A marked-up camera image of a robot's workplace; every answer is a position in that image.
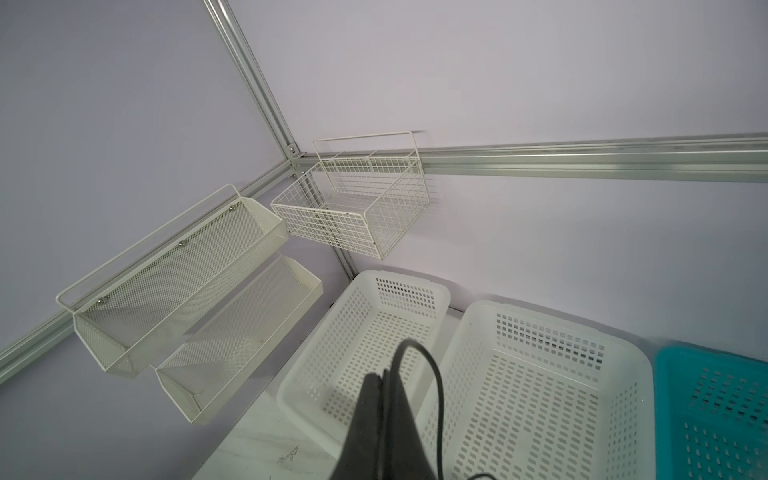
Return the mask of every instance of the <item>perforated metal basket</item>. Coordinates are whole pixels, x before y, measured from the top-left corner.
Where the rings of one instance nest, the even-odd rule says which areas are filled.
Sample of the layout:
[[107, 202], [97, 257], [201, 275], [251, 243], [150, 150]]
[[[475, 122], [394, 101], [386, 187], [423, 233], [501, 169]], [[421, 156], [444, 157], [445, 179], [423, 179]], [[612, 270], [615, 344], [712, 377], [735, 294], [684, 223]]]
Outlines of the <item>perforated metal basket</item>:
[[157, 368], [187, 419], [205, 423], [323, 294], [323, 283], [279, 257]]
[[386, 157], [375, 156], [376, 152], [340, 154], [327, 159], [317, 154], [318, 163], [272, 202], [272, 208], [286, 221], [288, 231], [383, 260], [429, 205], [413, 133], [323, 140], [398, 134], [411, 135], [411, 153]]
[[134, 378], [285, 243], [285, 223], [229, 187], [233, 200], [77, 307], [62, 297], [110, 262], [59, 294], [105, 372]]

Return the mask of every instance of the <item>black cable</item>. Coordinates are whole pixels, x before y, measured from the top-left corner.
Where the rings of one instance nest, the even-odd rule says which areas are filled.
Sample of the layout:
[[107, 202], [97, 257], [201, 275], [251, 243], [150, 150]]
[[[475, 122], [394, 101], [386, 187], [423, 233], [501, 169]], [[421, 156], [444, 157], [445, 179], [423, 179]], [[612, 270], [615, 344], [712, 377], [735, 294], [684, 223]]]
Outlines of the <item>black cable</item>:
[[487, 472], [475, 473], [473, 476], [467, 478], [467, 480], [475, 480], [476, 478], [483, 478], [483, 477], [488, 477], [488, 478], [491, 478], [492, 480], [496, 480], [495, 476], [493, 476], [493, 475], [491, 475], [490, 473], [487, 473]]
[[[421, 343], [415, 341], [414, 339], [403, 340], [400, 343], [400, 345], [398, 345], [397, 350], [395, 351], [395, 355], [392, 358], [392, 371], [389, 373], [389, 378], [390, 378], [389, 406], [387, 410], [391, 410], [393, 408], [393, 405], [395, 405], [396, 389], [395, 389], [395, 384], [392, 383], [393, 381], [392, 379], [399, 378], [400, 363], [402, 362], [403, 356], [406, 354], [406, 350], [410, 346], [417, 349], [424, 356], [424, 358], [427, 359], [427, 362], [429, 362], [429, 366], [432, 367], [432, 371], [435, 373], [435, 379], [437, 380], [437, 442], [436, 442], [437, 443], [437, 479], [443, 480], [442, 423], [445, 416], [445, 397], [442, 391], [442, 376], [440, 376], [440, 369], [438, 368], [437, 362], [435, 362], [435, 359], [432, 358], [432, 355], [429, 354], [427, 349], [424, 348], [424, 346]], [[394, 415], [390, 415], [387, 412], [386, 428], [384, 431], [384, 445], [387, 452], [391, 452], [393, 448], [392, 443], [394, 442], [394, 435], [392, 434], [392, 429], [394, 428], [394, 425], [395, 425]], [[482, 477], [488, 477], [491, 480], [497, 480], [495, 476], [487, 472], [475, 473], [473, 476], [467, 478], [467, 480], [476, 480], [477, 478], [482, 478]]]

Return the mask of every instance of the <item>white mesh basket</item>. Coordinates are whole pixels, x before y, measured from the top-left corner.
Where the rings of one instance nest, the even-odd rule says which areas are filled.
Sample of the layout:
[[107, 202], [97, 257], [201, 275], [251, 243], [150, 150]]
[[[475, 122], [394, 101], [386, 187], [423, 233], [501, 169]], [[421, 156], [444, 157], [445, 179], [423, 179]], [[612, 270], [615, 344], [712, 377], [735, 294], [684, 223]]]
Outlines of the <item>white mesh basket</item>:
[[[442, 285], [368, 270], [333, 305], [277, 393], [277, 404], [312, 440], [336, 457], [346, 437], [362, 379], [389, 368], [397, 346], [413, 338], [432, 348], [450, 303]], [[426, 390], [431, 370], [415, 351], [400, 375], [409, 399]]]
[[[383, 260], [429, 205], [419, 150], [322, 159], [275, 198], [292, 235]], [[376, 134], [363, 137], [375, 137]], [[330, 138], [346, 140], [361, 137]]]
[[278, 257], [157, 368], [187, 419], [203, 424], [243, 385], [323, 294], [323, 284]]
[[[446, 478], [656, 477], [653, 373], [628, 342], [531, 310], [475, 302], [440, 370]], [[416, 424], [434, 466], [434, 384]]]
[[79, 307], [62, 296], [109, 262], [59, 294], [57, 301], [73, 313], [75, 332], [104, 371], [134, 378], [286, 242], [277, 215], [228, 187], [236, 193], [232, 201]]

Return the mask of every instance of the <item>basket handle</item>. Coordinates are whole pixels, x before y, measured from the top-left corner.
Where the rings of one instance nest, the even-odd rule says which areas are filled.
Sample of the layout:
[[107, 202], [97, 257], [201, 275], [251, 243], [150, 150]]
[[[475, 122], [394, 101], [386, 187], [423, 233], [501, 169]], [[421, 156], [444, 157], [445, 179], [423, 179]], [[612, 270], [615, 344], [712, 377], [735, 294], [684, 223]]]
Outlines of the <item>basket handle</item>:
[[[337, 141], [337, 140], [352, 140], [355, 138], [370, 138], [370, 137], [390, 137], [392, 135], [410, 135], [411, 140], [413, 141], [413, 150], [416, 153], [416, 158], [419, 159], [419, 163], [421, 163], [422, 158], [421, 155], [419, 155], [419, 146], [416, 144], [416, 137], [413, 134], [412, 131], [406, 130], [406, 131], [391, 131], [384, 134], [366, 134], [366, 135], [352, 135], [349, 137], [334, 137], [334, 138], [318, 138], [316, 140], [312, 140], [312, 146], [315, 149], [315, 155], [317, 155], [318, 161], [323, 161], [323, 159], [320, 157], [320, 153], [317, 151], [317, 142], [319, 141]], [[376, 153], [378, 150], [373, 151], [368, 157]]]
[[86, 298], [86, 297], [90, 296], [90, 295], [91, 295], [93, 292], [97, 291], [97, 290], [98, 290], [98, 288], [97, 288], [97, 289], [94, 289], [93, 291], [91, 291], [91, 292], [89, 292], [89, 293], [87, 293], [87, 294], [85, 294], [83, 297], [79, 298], [79, 299], [77, 300], [77, 302], [73, 303], [72, 305], [69, 305], [68, 303], [65, 303], [65, 302], [64, 302], [64, 301], [61, 299], [61, 298], [62, 298], [64, 295], [66, 295], [67, 293], [70, 293], [70, 292], [71, 292], [71, 291], [72, 291], [72, 290], [73, 290], [73, 289], [74, 289], [76, 286], [80, 285], [81, 283], [83, 283], [85, 280], [87, 280], [87, 279], [88, 279], [88, 278], [90, 278], [91, 276], [93, 276], [93, 275], [95, 275], [96, 273], [98, 273], [98, 272], [100, 272], [101, 270], [103, 270], [103, 269], [104, 269], [104, 268], [105, 268], [107, 265], [109, 265], [110, 263], [114, 262], [114, 261], [115, 261], [115, 260], [117, 260], [118, 258], [120, 258], [120, 257], [122, 257], [123, 255], [125, 255], [126, 253], [128, 253], [128, 251], [130, 251], [131, 249], [135, 248], [135, 247], [136, 247], [136, 246], [137, 246], [139, 243], [142, 243], [142, 242], [144, 242], [146, 239], [148, 239], [149, 237], [152, 237], [153, 235], [155, 235], [155, 234], [156, 234], [157, 232], [159, 232], [160, 230], [163, 230], [165, 227], [167, 227], [167, 226], [168, 226], [168, 225], [170, 225], [171, 223], [173, 223], [173, 222], [175, 222], [176, 220], [178, 220], [179, 218], [181, 218], [183, 215], [186, 215], [186, 214], [188, 214], [190, 211], [192, 211], [192, 210], [193, 210], [194, 208], [196, 208], [198, 205], [202, 204], [204, 201], [208, 200], [209, 198], [213, 197], [214, 195], [218, 194], [219, 192], [221, 192], [222, 190], [224, 190], [224, 189], [226, 189], [226, 188], [228, 188], [228, 187], [231, 187], [231, 188], [232, 188], [232, 190], [234, 190], [234, 191], [235, 191], [235, 195], [236, 195], [236, 198], [242, 198], [242, 197], [243, 197], [242, 195], [240, 195], [240, 191], [239, 191], [239, 190], [237, 189], [237, 187], [235, 187], [234, 185], [232, 185], [232, 184], [226, 184], [226, 185], [224, 185], [224, 186], [223, 186], [223, 187], [221, 187], [220, 189], [216, 190], [216, 191], [215, 191], [215, 192], [213, 192], [212, 194], [210, 194], [210, 195], [208, 195], [207, 197], [205, 197], [203, 200], [200, 200], [199, 202], [197, 202], [197, 203], [196, 203], [195, 205], [193, 205], [192, 207], [189, 207], [189, 208], [187, 208], [185, 211], [181, 212], [181, 213], [180, 213], [180, 214], [178, 214], [176, 217], [174, 217], [174, 218], [170, 219], [168, 222], [166, 222], [166, 223], [163, 223], [163, 225], [162, 225], [162, 226], [160, 226], [160, 227], [158, 227], [157, 229], [155, 229], [155, 230], [154, 230], [152, 233], [150, 233], [150, 234], [149, 234], [149, 235], [147, 235], [146, 237], [142, 238], [141, 240], [139, 240], [138, 242], [134, 243], [133, 245], [131, 245], [131, 246], [130, 246], [130, 247], [128, 247], [127, 249], [123, 250], [122, 252], [118, 253], [117, 255], [115, 255], [114, 257], [112, 257], [111, 259], [107, 260], [107, 261], [106, 261], [104, 264], [102, 264], [100, 267], [98, 267], [98, 268], [96, 268], [95, 270], [93, 270], [92, 272], [90, 272], [88, 275], [86, 275], [86, 276], [82, 277], [82, 278], [81, 278], [80, 280], [78, 280], [77, 282], [75, 282], [75, 283], [71, 284], [70, 286], [68, 286], [67, 288], [63, 289], [63, 290], [62, 290], [62, 291], [61, 291], [61, 292], [60, 292], [60, 293], [59, 293], [59, 294], [56, 296], [56, 303], [58, 303], [58, 304], [59, 304], [59, 306], [61, 306], [62, 308], [66, 309], [66, 310], [67, 310], [69, 313], [72, 313], [72, 314], [74, 315], [74, 312], [76, 311], [76, 309], [75, 309], [75, 306], [76, 306], [76, 304], [77, 304], [77, 303], [79, 303], [80, 301], [82, 301], [84, 298]]

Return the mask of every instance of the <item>table surface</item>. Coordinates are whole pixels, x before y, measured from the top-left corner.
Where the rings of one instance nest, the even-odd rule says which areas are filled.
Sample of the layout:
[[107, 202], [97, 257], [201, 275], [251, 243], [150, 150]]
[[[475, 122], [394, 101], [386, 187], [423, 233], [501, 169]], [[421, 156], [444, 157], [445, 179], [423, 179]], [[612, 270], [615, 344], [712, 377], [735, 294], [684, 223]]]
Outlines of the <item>table surface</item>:
[[[437, 362], [462, 315], [454, 309], [446, 313], [436, 342], [441, 348], [432, 352]], [[303, 342], [275, 375], [194, 480], [326, 480], [330, 476], [336, 459], [294, 426], [275, 400], [280, 383], [307, 343]]]

